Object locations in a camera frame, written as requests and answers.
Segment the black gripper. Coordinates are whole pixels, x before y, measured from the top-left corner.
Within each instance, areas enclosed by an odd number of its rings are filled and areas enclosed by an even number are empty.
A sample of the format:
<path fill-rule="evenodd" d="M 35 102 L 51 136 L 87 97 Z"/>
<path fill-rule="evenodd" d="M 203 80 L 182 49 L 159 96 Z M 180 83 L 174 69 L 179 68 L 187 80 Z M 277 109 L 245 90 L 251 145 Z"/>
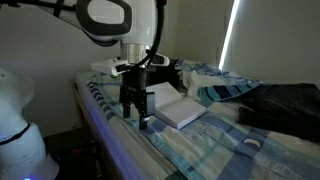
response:
<path fill-rule="evenodd" d="M 141 116 L 139 129 L 147 128 L 149 116 L 155 114 L 155 93 L 148 92 L 149 73 L 142 68 L 136 68 L 122 74 L 120 87 L 120 103 L 123 105 L 123 118 L 130 118 L 131 104 L 134 104 Z"/>

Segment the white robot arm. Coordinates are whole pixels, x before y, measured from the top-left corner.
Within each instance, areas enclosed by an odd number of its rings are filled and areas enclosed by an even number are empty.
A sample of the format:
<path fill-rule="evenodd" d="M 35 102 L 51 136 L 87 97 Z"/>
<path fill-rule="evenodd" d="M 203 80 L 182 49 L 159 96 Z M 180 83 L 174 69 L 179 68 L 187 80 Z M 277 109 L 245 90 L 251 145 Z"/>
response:
<path fill-rule="evenodd" d="M 121 44 L 119 58 L 94 63 L 96 71 L 123 77 L 123 116 L 130 106 L 139 112 L 139 127 L 155 113 L 154 95 L 146 91 L 147 72 L 158 50 L 166 0 L 1 0 L 12 7 L 32 4 L 72 11 L 80 29 L 100 46 Z M 46 152 L 38 126 L 23 116 L 34 97 L 34 81 L 3 68 L 0 71 L 1 180 L 54 180 L 59 165 Z"/>

